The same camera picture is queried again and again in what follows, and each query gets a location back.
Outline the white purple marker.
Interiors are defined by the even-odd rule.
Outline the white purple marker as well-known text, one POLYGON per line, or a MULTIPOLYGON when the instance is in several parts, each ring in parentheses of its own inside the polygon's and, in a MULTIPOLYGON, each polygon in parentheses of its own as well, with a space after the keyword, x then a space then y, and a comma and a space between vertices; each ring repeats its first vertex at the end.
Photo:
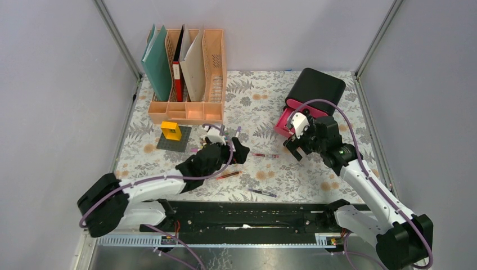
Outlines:
POLYGON ((240 134, 240 132, 241 132, 241 126, 238 126, 238 127, 237 127, 237 130, 236 130, 236 135, 235 135, 235 137, 238 137, 239 134, 240 134))

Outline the black pink drawer box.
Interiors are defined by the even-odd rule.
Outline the black pink drawer box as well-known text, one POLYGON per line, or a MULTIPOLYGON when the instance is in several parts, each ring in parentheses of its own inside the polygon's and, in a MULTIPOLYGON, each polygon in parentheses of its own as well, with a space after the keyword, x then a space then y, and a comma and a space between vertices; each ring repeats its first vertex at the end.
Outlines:
POLYGON ((339 78, 309 67, 303 69, 285 98, 285 107, 274 126, 274 131, 289 138, 291 130, 286 127, 286 123, 296 108, 313 99, 323 99, 337 105, 345 88, 345 82, 339 78))

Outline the red binder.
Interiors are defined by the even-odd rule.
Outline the red binder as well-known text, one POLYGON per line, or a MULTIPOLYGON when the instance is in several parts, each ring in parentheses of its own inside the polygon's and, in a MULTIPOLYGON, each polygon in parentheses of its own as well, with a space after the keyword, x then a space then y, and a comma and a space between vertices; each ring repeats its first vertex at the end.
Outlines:
POLYGON ((179 33, 179 38, 178 42, 174 51, 174 57, 173 57, 173 76, 174 76, 174 84, 175 84, 175 93, 176 93, 176 99, 178 102, 183 102, 183 79, 181 75, 181 67, 180 67, 180 54, 181 54, 181 48, 182 48, 182 40, 183 40, 183 35, 185 31, 185 25, 182 25, 181 31, 179 33))

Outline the beige kraft notebook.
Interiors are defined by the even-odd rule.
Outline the beige kraft notebook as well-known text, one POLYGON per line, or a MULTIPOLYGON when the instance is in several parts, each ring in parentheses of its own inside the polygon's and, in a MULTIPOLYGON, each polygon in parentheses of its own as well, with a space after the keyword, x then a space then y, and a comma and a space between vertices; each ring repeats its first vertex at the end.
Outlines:
POLYGON ((183 25, 183 28, 179 64, 190 101, 201 102, 205 92, 204 30, 200 29, 192 38, 188 26, 183 25))

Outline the teal folder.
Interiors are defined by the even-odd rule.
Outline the teal folder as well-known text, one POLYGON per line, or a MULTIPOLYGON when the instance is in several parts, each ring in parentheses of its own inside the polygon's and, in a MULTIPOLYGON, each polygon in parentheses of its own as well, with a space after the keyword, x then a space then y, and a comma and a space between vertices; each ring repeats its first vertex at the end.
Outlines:
POLYGON ((148 36, 147 46, 141 59, 142 67, 149 79, 158 101, 168 101, 172 88, 165 39, 167 30, 163 26, 152 25, 148 36))

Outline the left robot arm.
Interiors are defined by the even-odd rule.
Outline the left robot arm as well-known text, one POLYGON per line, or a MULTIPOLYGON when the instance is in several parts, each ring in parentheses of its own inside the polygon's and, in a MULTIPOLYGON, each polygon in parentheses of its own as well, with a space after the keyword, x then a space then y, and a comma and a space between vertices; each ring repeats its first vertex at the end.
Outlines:
POLYGON ((250 153, 237 137, 206 136, 204 141, 201 149, 165 174, 133 180, 103 175, 77 201, 80 228, 94 238, 143 224, 170 230, 175 217, 161 202, 165 197, 201 187, 229 165, 244 164, 250 153))

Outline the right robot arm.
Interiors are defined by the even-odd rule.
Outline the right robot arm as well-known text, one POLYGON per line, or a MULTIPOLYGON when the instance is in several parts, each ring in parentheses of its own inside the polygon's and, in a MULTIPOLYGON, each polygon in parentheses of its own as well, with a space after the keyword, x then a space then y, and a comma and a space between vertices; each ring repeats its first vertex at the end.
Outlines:
POLYGON ((324 164, 346 181, 367 207, 370 217, 350 203, 333 202, 322 217, 325 229, 336 232, 345 228, 372 245, 387 269, 402 269, 430 258, 433 223, 423 214, 417 216, 378 180, 355 145, 343 143, 337 122, 331 116, 313 118, 297 112, 288 127, 292 135, 284 146, 297 160, 317 153, 324 164))

